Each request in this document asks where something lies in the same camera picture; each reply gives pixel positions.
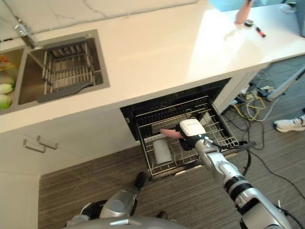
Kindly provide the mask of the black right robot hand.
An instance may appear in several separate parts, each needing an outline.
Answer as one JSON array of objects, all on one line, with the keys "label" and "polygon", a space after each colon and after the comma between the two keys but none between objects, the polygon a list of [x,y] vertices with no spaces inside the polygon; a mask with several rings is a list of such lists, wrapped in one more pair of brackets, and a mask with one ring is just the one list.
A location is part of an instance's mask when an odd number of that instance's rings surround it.
[{"label": "black right robot hand", "polygon": [[186,119],[176,125],[175,131],[181,137],[179,142],[183,150],[189,151],[196,149],[197,142],[203,143],[204,138],[207,137],[206,130],[197,119]]}]

